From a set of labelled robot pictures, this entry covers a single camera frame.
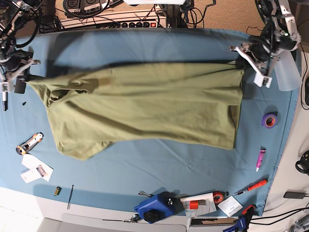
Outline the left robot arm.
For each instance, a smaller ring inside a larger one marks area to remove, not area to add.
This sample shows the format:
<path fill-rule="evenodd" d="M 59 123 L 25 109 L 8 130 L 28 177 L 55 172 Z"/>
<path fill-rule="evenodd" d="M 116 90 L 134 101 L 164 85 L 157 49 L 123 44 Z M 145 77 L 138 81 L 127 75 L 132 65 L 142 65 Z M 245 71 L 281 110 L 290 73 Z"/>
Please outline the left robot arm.
<path fill-rule="evenodd" d="M 269 88 L 271 73 L 275 72 L 279 90 L 291 91 L 301 86 L 301 78 L 292 56 L 301 42 L 295 17 L 286 0 L 257 0 L 255 2 L 265 26 L 259 36 L 251 35 L 247 43 L 231 46 L 238 53 L 236 68 L 255 71 L 253 82 Z"/>

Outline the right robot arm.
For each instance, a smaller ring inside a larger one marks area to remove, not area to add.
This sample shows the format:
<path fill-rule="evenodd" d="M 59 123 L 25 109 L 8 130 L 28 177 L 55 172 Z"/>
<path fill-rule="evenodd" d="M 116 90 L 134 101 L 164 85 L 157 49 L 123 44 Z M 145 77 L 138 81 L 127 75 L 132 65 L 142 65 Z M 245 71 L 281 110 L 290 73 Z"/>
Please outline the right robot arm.
<path fill-rule="evenodd" d="M 40 61 L 33 59 L 33 51 L 24 51 L 37 35 L 42 17 L 41 0 L 12 0 L 0 18 L 0 91 L 25 93 L 30 79 L 31 65 Z M 34 20 L 36 28 L 30 39 L 17 44 L 15 34 L 27 22 Z"/>

